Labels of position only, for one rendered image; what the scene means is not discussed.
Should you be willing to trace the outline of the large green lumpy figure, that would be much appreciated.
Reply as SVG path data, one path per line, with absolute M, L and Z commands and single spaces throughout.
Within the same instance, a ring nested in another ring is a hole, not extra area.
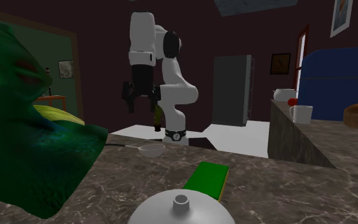
M 104 148 L 107 130 L 43 117 L 33 106 L 52 84 L 0 23 L 0 201 L 42 219 L 55 215 Z

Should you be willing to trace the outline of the pale wall picture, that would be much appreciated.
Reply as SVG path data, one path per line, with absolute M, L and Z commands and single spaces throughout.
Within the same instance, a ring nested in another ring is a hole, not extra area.
M 74 78 L 74 65 L 72 60 L 58 61 L 59 77 Z

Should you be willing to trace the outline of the white framed wall picture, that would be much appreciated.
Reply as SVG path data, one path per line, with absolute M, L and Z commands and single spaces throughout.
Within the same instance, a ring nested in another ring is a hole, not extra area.
M 353 0 L 334 0 L 330 38 L 349 28 Z

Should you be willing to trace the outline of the dark robot stand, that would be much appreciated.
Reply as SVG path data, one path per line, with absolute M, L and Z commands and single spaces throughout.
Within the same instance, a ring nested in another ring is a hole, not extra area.
M 191 137 L 189 138 L 189 145 L 198 148 L 216 150 L 215 146 L 206 137 Z

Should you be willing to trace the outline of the yellow-green curved object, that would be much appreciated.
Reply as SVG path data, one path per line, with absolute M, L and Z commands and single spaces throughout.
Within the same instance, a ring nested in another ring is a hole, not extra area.
M 33 107 L 46 119 L 50 121 L 65 120 L 80 125 L 85 125 L 80 118 L 58 108 L 44 105 L 33 105 Z

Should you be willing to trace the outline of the olive green bottle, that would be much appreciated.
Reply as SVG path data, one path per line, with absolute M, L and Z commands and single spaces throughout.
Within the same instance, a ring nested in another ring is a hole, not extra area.
M 155 116 L 154 116 L 155 132 L 160 132 L 161 131 L 162 113 L 163 113 L 162 108 L 158 104 L 155 104 Z

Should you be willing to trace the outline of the grey dome lid with knob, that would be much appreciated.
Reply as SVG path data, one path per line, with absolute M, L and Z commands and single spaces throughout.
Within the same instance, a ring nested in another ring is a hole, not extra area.
M 127 224 L 236 224 L 216 199 L 187 189 L 166 190 L 146 199 Z

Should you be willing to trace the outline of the white mug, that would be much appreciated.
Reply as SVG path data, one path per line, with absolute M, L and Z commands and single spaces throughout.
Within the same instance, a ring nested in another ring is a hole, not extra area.
M 294 123 L 308 125 L 311 121 L 312 111 L 312 106 L 295 105 L 289 108 L 289 115 Z

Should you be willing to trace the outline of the white round pot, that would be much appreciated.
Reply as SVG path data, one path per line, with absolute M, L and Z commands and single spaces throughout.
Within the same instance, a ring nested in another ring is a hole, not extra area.
M 290 98 L 296 98 L 297 91 L 291 88 L 278 88 L 273 91 L 273 99 L 277 102 L 287 102 Z

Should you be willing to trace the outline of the grey refrigerator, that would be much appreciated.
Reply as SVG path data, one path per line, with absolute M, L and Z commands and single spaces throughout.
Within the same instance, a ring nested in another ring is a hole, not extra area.
M 212 123 L 245 127 L 251 86 L 251 55 L 214 58 Z

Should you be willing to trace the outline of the dark framed wall picture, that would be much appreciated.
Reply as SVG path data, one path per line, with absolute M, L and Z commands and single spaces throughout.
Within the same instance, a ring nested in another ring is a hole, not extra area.
M 290 53 L 274 53 L 270 66 L 270 74 L 289 74 Z

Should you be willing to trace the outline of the blue refrigerator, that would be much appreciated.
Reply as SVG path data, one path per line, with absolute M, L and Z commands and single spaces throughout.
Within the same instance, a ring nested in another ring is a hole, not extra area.
M 298 104 L 312 106 L 313 120 L 343 120 L 358 104 L 358 47 L 316 50 L 302 61 Z

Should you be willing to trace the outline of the red framed window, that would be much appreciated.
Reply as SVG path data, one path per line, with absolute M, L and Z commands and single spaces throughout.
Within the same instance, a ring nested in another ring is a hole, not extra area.
M 295 91 L 299 88 L 299 79 L 301 76 L 301 67 L 303 57 L 307 55 L 307 41 L 308 41 L 309 25 L 306 25 L 304 29 L 298 34 L 297 48 L 296 48 L 296 60 L 293 76 L 293 87 Z

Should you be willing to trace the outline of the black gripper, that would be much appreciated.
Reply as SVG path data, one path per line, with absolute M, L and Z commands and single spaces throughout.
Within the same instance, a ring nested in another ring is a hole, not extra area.
M 159 85 L 153 86 L 153 66 L 138 64 L 132 66 L 132 83 L 123 82 L 121 98 L 128 106 L 128 112 L 134 113 L 134 99 L 137 96 L 146 95 L 150 100 L 150 110 L 156 110 L 158 101 L 161 100 Z

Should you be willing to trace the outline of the green flat box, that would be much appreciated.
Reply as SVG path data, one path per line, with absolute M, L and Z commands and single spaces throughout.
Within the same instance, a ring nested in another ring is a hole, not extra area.
M 228 172 L 227 165 L 200 162 L 183 189 L 198 191 L 220 201 Z

